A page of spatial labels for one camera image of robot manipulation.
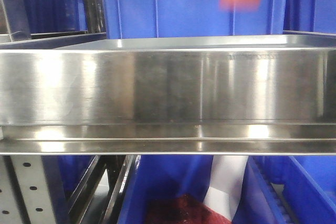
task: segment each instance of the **blue storage crate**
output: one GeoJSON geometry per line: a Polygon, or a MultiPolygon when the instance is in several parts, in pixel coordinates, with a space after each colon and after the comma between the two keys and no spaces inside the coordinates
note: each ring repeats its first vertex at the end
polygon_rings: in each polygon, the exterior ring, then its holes
{"type": "Polygon", "coordinates": [[[282,34],[285,3],[231,12],[219,0],[104,0],[104,13],[111,39],[282,34]]]}
{"type": "Polygon", "coordinates": [[[271,183],[283,184],[285,182],[286,156],[255,156],[254,160],[271,183]]]}
{"type": "Polygon", "coordinates": [[[336,33],[336,0],[287,0],[284,28],[336,33]]]}
{"type": "Polygon", "coordinates": [[[336,156],[287,159],[283,196],[300,223],[336,223],[336,156]]]}
{"type": "Polygon", "coordinates": [[[70,196],[76,189],[92,159],[93,156],[58,156],[58,165],[66,196],[70,196]]]}
{"type": "MultiPolygon", "coordinates": [[[[126,190],[118,224],[142,224],[151,199],[171,199],[185,193],[203,201],[209,187],[212,156],[144,155],[126,190]]],[[[249,158],[235,224],[289,224],[275,192],[249,158]]]]}
{"type": "Polygon", "coordinates": [[[31,33],[86,30],[83,0],[24,0],[31,33]]]}

